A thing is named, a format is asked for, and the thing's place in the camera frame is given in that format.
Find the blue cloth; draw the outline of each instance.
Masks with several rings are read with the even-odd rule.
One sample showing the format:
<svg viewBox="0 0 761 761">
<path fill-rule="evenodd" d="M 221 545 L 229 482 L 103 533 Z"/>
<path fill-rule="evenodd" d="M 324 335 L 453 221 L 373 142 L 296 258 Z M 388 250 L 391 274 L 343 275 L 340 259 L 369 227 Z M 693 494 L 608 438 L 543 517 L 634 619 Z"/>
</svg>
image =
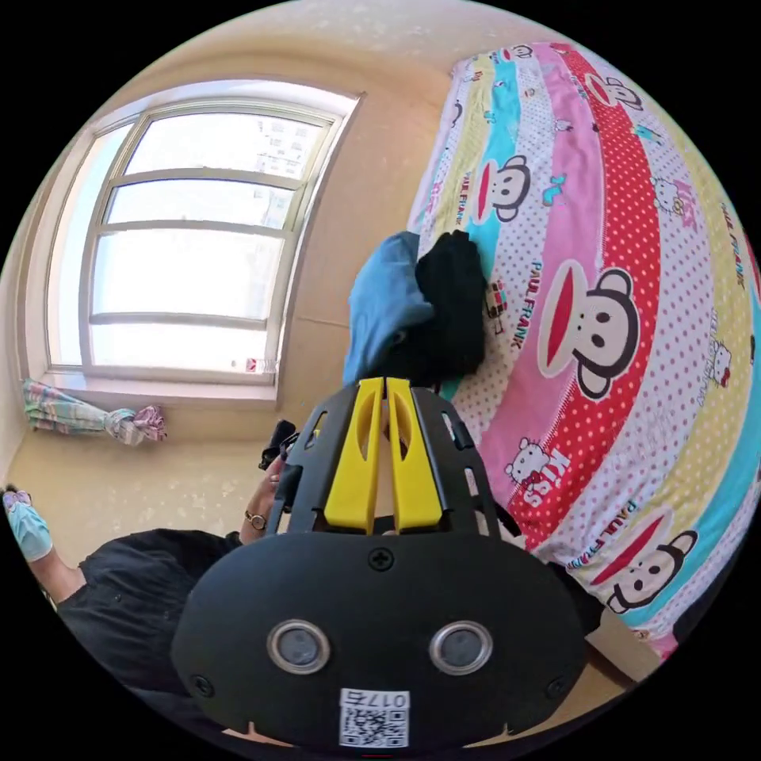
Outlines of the blue cloth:
<svg viewBox="0 0 761 761">
<path fill-rule="evenodd" d="M 25 491 L 3 492 L 2 506 L 6 510 L 13 535 L 28 563 L 42 560 L 53 549 L 48 524 L 32 507 L 32 499 Z"/>
<path fill-rule="evenodd" d="M 343 384 L 356 383 L 384 358 L 400 333 L 433 318 L 415 280 L 420 238 L 399 232 L 365 262 L 349 296 L 351 342 Z"/>
</svg>

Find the qr code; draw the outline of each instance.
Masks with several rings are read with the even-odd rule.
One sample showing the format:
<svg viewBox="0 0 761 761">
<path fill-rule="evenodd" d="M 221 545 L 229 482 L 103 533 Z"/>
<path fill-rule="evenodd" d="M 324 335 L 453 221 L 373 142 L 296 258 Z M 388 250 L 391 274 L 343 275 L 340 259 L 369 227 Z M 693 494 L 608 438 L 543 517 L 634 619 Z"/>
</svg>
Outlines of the qr code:
<svg viewBox="0 0 761 761">
<path fill-rule="evenodd" d="M 407 711 L 342 706 L 341 745 L 405 748 Z"/>
</svg>

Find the camera lens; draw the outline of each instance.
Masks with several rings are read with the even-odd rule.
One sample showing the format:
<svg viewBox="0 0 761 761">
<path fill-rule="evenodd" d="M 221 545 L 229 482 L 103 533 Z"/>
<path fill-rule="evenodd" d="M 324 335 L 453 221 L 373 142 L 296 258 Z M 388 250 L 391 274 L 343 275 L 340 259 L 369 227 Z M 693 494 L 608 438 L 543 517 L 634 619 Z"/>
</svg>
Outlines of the camera lens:
<svg viewBox="0 0 761 761">
<path fill-rule="evenodd" d="M 283 621 L 270 633 L 267 651 L 272 661 L 289 674 L 315 674 L 328 661 L 327 637 L 308 621 Z"/>
<path fill-rule="evenodd" d="M 478 671 L 491 656 L 491 635 L 474 621 L 456 621 L 438 630 L 430 641 L 430 659 L 445 674 Z"/>
</svg>

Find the window pane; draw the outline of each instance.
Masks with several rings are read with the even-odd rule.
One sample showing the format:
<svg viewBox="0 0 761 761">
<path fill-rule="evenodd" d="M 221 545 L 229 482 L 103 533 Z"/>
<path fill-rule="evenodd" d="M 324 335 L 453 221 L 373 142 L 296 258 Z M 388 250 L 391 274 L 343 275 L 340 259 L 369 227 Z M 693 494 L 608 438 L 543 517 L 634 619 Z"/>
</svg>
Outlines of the window pane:
<svg viewBox="0 0 761 761">
<path fill-rule="evenodd" d="M 261 367 L 265 331 L 195 325 L 93 325 L 93 363 L 246 373 Z"/>
<path fill-rule="evenodd" d="M 219 180 L 157 180 L 112 195 L 107 221 L 198 220 L 258 224 L 282 230 L 292 190 Z"/>
<path fill-rule="evenodd" d="M 93 143 L 71 187 L 55 234 L 48 280 L 48 343 L 54 365 L 81 365 L 79 274 L 90 218 L 101 186 L 131 124 Z"/>
<path fill-rule="evenodd" d="M 151 123 L 126 174 L 237 169 L 302 179 L 320 127 L 245 113 L 194 113 Z"/>
<path fill-rule="evenodd" d="M 95 312 L 180 312 L 265 319 L 283 241 L 212 230 L 104 235 Z"/>
</svg>

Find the label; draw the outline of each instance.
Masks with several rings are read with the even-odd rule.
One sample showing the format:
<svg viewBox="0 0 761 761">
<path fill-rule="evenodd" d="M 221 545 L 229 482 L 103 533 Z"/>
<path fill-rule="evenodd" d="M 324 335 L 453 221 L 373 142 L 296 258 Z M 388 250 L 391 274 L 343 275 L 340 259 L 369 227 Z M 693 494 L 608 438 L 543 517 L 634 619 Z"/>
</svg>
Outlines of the label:
<svg viewBox="0 0 761 761">
<path fill-rule="evenodd" d="M 344 748 L 406 748 L 409 692 L 341 690 L 338 743 Z"/>
</svg>

